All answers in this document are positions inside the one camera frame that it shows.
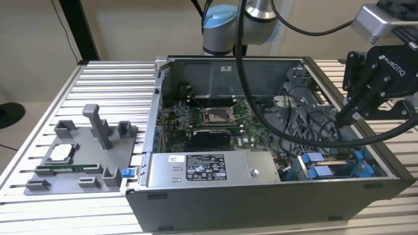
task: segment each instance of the robotiq logo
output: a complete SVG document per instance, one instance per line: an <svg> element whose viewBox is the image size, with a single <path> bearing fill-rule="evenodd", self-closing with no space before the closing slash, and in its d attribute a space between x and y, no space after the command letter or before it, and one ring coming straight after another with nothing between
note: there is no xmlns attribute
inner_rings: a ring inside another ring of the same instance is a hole
<svg viewBox="0 0 418 235"><path fill-rule="evenodd" d="M397 74L400 75L400 77L403 77L403 75L406 74L404 70L400 68L400 66L397 66L397 64L395 62L392 62L384 55L379 56L380 60L384 60L385 63L388 64L388 66L392 67L393 70L396 70Z"/></svg>

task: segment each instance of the black cord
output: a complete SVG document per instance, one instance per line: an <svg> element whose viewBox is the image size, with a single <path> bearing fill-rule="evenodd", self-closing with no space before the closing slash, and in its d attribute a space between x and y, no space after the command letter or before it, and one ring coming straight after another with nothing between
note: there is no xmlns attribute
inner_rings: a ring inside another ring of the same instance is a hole
<svg viewBox="0 0 418 235"><path fill-rule="evenodd" d="M203 11L201 11L201 7L200 7L200 5L199 5L197 0L189 0L189 1L190 1L190 3L195 5L196 11L197 11L200 17L203 18Z"/></svg>
<svg viewBox="0 0 418 235"><path fill-rule="evenodd" d="M305 89L308 89L308 90L309 90L309 88L308 88L307 86L303 86L303 85L296 85L296 86L292 86L292 87L288 89L287 94L289 94L289 92L292 91L292 89L293 89L293 88L297 88L297 87L300 87L300 88L305 88Z"/></svg>
<svg viewBox="0 0 418 235"><path fill-rule="evenodd" d="M78 58L77 58L76 53L73 52L73 49L72 49L72 45L70 45L69 37L68 37L68 32L66 32L66 29L65 29L65 27L64 27L62 21L60 20L60 15L58 15L57 8L54 7L53 0L50 0L50 3L52 3L53 10L54 10L54 13L56 13L57 18L58 18L58 21L60 21L60 25L61 25L61 27L62 27L62 29L64 29L64 32L65 32L65 37L66 37L66 42L68 42L68 46L69 46L70 52L72 52L72 54L73 54L73 57L76 58L76 63L78 63Z"/></svg>
<svg viewBox="0 0 418 235"><path fill-rule="evenodd" d="M292 104L291 104L291 102L289 102L289 99L287 99L287 117L285 117L283 132L287 131L287 128L288 128L288 126L289 126L291 115L292 115ZM296 155L292 154L291 151L288 151L288 150L283 147L283 137L279 137L279 148L280 148L281 151L287 154L288 157L296 158Z"/></svg>
<svg viewBox="0 0 418 235"><path fill-rule="evenodd" d="M411 128L415 127L418 124L418 115L414 115L403 124L400 124L397 127L391 129L389 131L380 133L375 136L352 140L352 141L311 141L305 140L303 138L293 137L288 134L285 134L283 131L277 130L264 119L263 114L260 113L252 94L248 86L248 81L245 78L244 73L244 67L243 67L243 59L241 59L241 38L243 38L243 16L244 16L244 7L245 7L245 0L240 0L239 2L239 8L237 8L237 23L236 23L236 47L235 47L235 60L236 60L236 69L239 73L239 81L241 85L241 90L249 105L249 108L252 110L253 116L259 120L259 122L263 124L263 126L277 136L281 137L287 141L292 141L299 144L305 144L313 147L323 147L323 148L349 148L349 147L357 147L363 145L368 145L372 143L377 143L381 141L385 141L396 136L399 136L401 133L408 131Z"/></svg>
<svg viewBox="0 0 418 235"><path fill-rule="evenodd" d="M8 148L8 149L14 150L14 151L18 151L18 149L12 148L12 147L9 147L9 146L5 146L5 145L2 145L2 144L0 144L0 147L2 147L2 148Z"/></svg>
<svg viewBox="0 0 418 235"><path fill-rule="evenodd" d="M348 27L352 23L352 21L348 21L345 23L343 23L340 26L335 27L333 29L329 29L324 32L308 32L308 31L304 31L299 28L296 28L295 26L292 26L284 19L283 17L280 16L276 8L275 8L275 4L273 4L273 0L269 0L269 3L271 3L271 8L272 8L272 11L275 13L275 16L276 18L279 19L279 21L295 32L303 34L303 35L307 35L307 36L313 36L313 37L317 37L317 36L324 36L324 35L328 35L331 33L335 33L336 31L341 30L343 28Z"/></svg>
<svg viewBox="0 0 418 235"><path fill-rule="evenodd" d="M328 121L325 121L324 124L320 126L320 128L319 128L319 135L316 136L316 141L320 140L321 131L324 130L324 128L327 127L327 125L328 125L329 123L332 123L332 121L328 120Z"/></svg>
<svg viewBox="0 0 418 235"><path fill-rule="evenodd" d="M204 19L207 17L209 5L211 5L212 2L213 2L212 0L207 0L207 2L204 3L203 17L201 17L201 34L203 34Z"/></svg>

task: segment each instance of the green circuit board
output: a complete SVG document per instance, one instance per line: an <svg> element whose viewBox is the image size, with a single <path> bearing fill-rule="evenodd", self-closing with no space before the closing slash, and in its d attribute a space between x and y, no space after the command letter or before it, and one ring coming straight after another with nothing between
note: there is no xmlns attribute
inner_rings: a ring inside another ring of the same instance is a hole
<svg viewBox="0 0 418 235"><path fill-rule="evenodd" d="M209 122L209 111L224 110L215 120ZM269 151L276 153L276 141L272 141L272 134L252 116L248 104L244 100L237 100L231 107L216 107L213 109L189 108L190 116L184 125L174 127L168 124L165 129L166 152L184 151L232 151L237 149L251 149L251 151ZM174 123L176 115L166 116L166 123ZM231 132L229 144L213 147L188 149L189 139L196 130L224 130Z"/></svg>

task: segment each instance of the warning label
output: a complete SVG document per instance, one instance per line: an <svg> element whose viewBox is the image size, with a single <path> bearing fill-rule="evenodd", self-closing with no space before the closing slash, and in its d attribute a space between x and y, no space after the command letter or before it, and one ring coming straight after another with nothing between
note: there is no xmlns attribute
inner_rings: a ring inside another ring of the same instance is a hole
<svg viewBox="0 0 418 235"><path fill-rule="evenodd" d="M227 180L223 154L186 155L185 169L188 181Z"/></svg>

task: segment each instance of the slotted metal surface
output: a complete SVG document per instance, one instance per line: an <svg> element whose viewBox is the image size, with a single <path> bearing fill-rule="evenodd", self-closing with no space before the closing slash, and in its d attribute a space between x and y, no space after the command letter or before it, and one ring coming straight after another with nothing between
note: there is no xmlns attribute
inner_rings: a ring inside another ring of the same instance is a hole
<svg viewBox="0 0 418 235"><path fill-rule="evenodd" d="M344 66L337 61L316 61L340 88ZM152 62L90 62L69 78L21 150L0 177L0 234L133 234L141 233L132 210L120 193L22 195L24 183L40 164L54 138L53 124L70 119L86 126L82 105L97 103L101 118L110 124L129 120L138 126L130 165L138 165L153 86ZM403 121L369 121L380 133ZM418 133L385 141L401 164L418 178ZM418 234L418 183L392 200L372 203L348 222L328 222L267 228L201 231L185 234L311 234L376 235Z"/></svg>

